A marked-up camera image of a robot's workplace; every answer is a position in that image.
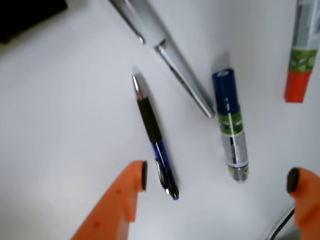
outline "blue marker cap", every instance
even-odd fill
[[[217,110],[219,114],[235,114],[240,111],[235,72],[231,68],[212,75]]]

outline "ballpoint pen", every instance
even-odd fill
[[[136,101],[141,113],[141,117],[148,134],[149,140],[152,144],[155,153],[155,162],[157,165],[160,183],[168,195],[171,195],[173,200],[179,199],[179,190],[172,173],[168,155],[165,145],[162,140],[162,135],[157,123],[157,119],[152,110],[144,79],[141,74],[132,76],[133,87],[135,91]]]
[[[187,93],[208,118],[214,110],[195,84],[194,77],[181,59],[164,27],[146,0],[109,0],[142,44],[148,43],[161,56]]]

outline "white table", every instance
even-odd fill
[[[293,166],[320,174],[320,60],[303,104],[284,101],[293,0],[152,0],[202,87],[229,52],[249,178],[229,176],[206,118],[106,0],[32,28],[0,52],[0,239],[70,238],[122,169],[147,160],[130,240],[263,239],[294,201]],[[180,199],[162,190],[131,75],[153,94]]]

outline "green label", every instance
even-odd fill
[[[218,115],[221,132],[227,135],[238,134],[244,130],[241,113]]]
[[[314,68],[317,49],[293,49],[290,58],[290,71],[297,73],[310,73]]]

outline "orange plastic object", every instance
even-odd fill
[[[293,168],[287,188],[295,199],[295,225],[301,229],[301,239],[319,240],[320,178],[307,169]]]
[[[304,102],[310,76],[311,72],[289,72],[284,97],[287,103]]]
[[[147,162],[133,161],[105,192],[72,240],[126,240],[136,219],[138,192],[146,188]]]

